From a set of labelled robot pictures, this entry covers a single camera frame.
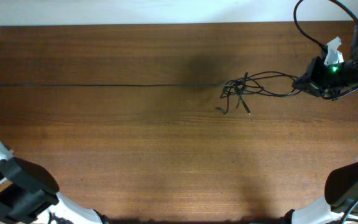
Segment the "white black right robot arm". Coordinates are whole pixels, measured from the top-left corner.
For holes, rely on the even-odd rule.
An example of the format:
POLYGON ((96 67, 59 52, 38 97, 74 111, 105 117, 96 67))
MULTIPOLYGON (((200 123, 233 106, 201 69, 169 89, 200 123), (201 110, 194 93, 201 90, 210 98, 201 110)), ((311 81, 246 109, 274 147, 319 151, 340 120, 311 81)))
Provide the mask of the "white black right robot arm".
MULTIPOLYGON (((351 56, 344 60, 340 38, 314 58, 294 89, 324 100, 338 100, 358 90, 358 23, 354 28, 351 56)), ((358 223, 358 153, 355 161, 333 170, 326 179, 323 195, 313 203, 290 210, 284 223, 358 223)))

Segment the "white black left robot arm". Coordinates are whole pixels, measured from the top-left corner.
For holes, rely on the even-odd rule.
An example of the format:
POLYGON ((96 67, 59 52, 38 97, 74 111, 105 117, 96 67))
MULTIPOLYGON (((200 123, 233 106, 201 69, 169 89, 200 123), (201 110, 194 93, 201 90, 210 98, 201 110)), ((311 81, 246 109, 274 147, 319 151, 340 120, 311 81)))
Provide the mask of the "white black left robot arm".
POLYGON ((108 217, 60 193, 42 166, 13 156, 0 140, 0 222, 108 223, 108 217))

